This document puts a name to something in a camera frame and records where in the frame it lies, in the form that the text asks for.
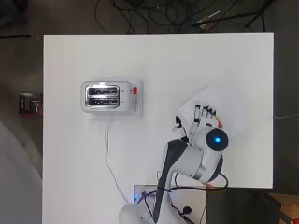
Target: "dark floor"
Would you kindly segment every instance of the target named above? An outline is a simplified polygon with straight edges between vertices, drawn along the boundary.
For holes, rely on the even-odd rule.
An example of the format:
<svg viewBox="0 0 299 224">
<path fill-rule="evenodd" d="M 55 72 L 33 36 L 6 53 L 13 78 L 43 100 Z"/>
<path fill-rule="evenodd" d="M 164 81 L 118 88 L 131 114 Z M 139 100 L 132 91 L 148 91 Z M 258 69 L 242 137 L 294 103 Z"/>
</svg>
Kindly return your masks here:
<svg viewBox="0 0 299 224">
<path fill-rule="evenodd" d="M 162 0 L 147 1 L 155 6 Z M 200 0 L 196 9 L 209 5 L 210 0 Z M 259 7 L 264 0 L 241 0 L 227 14 L 246 12 Z M 42 155 L 42 118 L 20 118 L 18 116 L 18 94 L 20 92 L 41 92 L 43 90 L 43 35 L 44 34 L 103 34 L 104 31 L 94 19 L 96 0 L 31 0 L 26 13 L 30 24 L 28 26 L 15 24 L 10 28 L 0 28 L 0 35 L 32 35 L 31 39 L 0 40 L 0 93 L 9 101 L 2 100 L 0 112 L 6 117 L 14 118 L 17 123 L 10 125 L 12 132 L 23 127 L 26 136 L 33 139 L 38 151 Z M 202 13 L 197 14 L 188 24 L 200 20 L 221 10 L 215 19 L 231 5 L 230 0 L 217 2 Z M 296 96 L 299 82 L 299 1 L 277 0 L 265 12 L 266 30 L 275 33 L 274 54 L 274 114 L 285 116 L 299 113 L 299 101 Z M 147 19 L 147 11 L 142 12 Z M 128 24 L 121 14 L 107 0 L 101 0 L 97 10 L 99 21 L 111 34 L 125 34 Z M 160 22 L 164 18 L 153 14 Z M 245 23 L 248 19 L 238 19 L 234 22 Z M 132 25 L 138 34 L 147 32 L 146 23 L 135 13 L 132 14 Z M 167 27 L 149 25 L 150 32 L 164 34 Z M 254 32 L 262 31 L 261 20 L 252 25 Z M 198 33 L 198 29 L 186 26 L 186 33 Z M 212 33 L 246 32 L 238 24 L 220 23 Z M 1 120 L 10 123 L 11 119 Z M 295 174 L 299 171 L 299 117 L 274 120 L 274 191 L 289 194 L 299 194 L 299 178 Z M 255 207 L 257 214 L 263 214 L 263 208 L 255 205 L 251 196 L 243 189 L 231 189 L 224 195 L 209 197 L 208 223 L 248 223 L 245 211 Z"/>
</svg>

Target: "white tabletop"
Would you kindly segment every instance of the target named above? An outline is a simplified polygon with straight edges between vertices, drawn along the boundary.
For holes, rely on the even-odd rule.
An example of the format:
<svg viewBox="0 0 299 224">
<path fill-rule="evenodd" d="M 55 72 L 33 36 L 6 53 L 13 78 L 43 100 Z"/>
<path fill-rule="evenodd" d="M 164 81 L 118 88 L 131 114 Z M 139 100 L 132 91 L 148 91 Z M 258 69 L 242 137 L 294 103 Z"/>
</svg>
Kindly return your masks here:
<svg viewBox="0 0 299 224">
<path fill-rule="evenodd" d="M 157 183 L 179 106 L 211 84 L 237 90 L 248 110 L 249 127 L 224 152 L 230 186 L 272 187 L 272 34 L 45 35 L 44 224 L 118 223 L 107 122 L 89 119 L 79 102 L 82 82 L 101 77 L 144 83 L 143 118 L 114 120 L 109 134 L 109 163 L 131 202 L 133 185 Z"/>
</svg>

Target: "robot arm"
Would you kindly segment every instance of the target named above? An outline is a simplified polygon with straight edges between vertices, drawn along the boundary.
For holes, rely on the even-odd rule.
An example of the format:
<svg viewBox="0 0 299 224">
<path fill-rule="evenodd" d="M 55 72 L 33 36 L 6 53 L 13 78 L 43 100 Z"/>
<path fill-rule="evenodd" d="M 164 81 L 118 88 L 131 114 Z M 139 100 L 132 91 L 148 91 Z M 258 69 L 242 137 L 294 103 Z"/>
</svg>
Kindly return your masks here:
<svg viewBox="0 0 299 224">
<path fill-rule="evenodd" d="M 174 140 L 164 149 L 164 168 L 158 183 L 153 211 L 155 223 L 186 223 L 169 202 L 168 191 L 173 173 L 207 183 L 216 178 L 220 172 L 221 155 L 228 146 L 226 133 L 218 128 L 202 128 L 192 136 L 191 142 L 194 146 L 181 140 Z"/>
<path fill-rule="evenodd" d="M 148 220 L 147 207 L 140 204 L 125 205 L 120 212 L 120 224 L 186 224 L 172 208 L 168 192 L 173 173 L 186 175 L 201 183 L 215 179 L 221 171 L 222 152 L 228 146 L 228 137 L 220 127 L 216 112 L 208 106 L 195 106 L 194 123 L 189 136 L 181 130 L 182 139 L 169 142 L 164 148 L 164 167 L 159 179 L 152 220 Z M 177 128 L 183 128 L 180 120 Z"/>
</svg>

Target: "floor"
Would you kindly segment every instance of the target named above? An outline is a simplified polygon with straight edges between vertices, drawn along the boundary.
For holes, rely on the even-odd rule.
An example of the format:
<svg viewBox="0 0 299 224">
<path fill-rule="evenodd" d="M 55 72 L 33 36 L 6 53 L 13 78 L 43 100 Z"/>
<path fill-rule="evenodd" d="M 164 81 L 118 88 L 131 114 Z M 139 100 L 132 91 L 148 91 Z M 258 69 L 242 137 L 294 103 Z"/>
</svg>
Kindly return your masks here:
<svg viewBox="0 0 299 224">
<path fill-rule="evenodd" d="M 150 0 L 148 4 L 158 4 L 161 0 Z M 197 9 L 208 5 L 209 0 L 200 0 Z M 259 7 L 263 0 L 241 0 L 227 15 L 245 12 Z M 0 40 L 0 119 L 27 146 L 32 161 L 41 173 L 42 156 L 42 118 L 23 118 L 18 115 L 18 97 L 20 92 L 43 91 L 43 35 L 45 34 L 103 34 L 104 31 L 94 19 L 96 0 L 31 0 L 26 13 L 28 26 L 15 24 L 10 28 L 0 28 L 1 35 L 30 34 L 31 39 Z M 231 5 L 230 0 L 218 0 L 212 7 L 199 13 L 193 21 L 200 20 Z M 274 114 L 277 117 L 299 113 L 299 63 L 297 62 L 299 45 L 299 2 L 277 0 L 265 12 L 266 29 L 275 33 L 274 54 Z M 125 34 L 128 25 L 121 14 L 107 0 L 101 0 L 97 16 L 110 34 Z M 249 19 L 237 19 L 245 23 Z M 138 34 L 146 33 L 146 25 L 137 15 L 132 16 L 133 26 Z M 150 32 L 164 34 L 165 27 L 151 24 Z M 261 20 L 252 25 L 254 32 L 261 32 Z M 185 29 L 186 33 L 198 33 L 198 29 Z M 213 31 L 246 32 L 246 29 L 221 23 Z M 299 117 L 274 119 L 274 191 L 299 194 L 299 179 L 293 174 L 299 170 Z M 208 206 L 208 223 L 240 223 L 239 219 L 230 219 L 230 213 L 217 216 L 221 207 L 227 204 L 242 204 L 248 201 L 248 194 L 242 189 L 232 189 L 225 197 L 210 199 Z"/>
</svg>

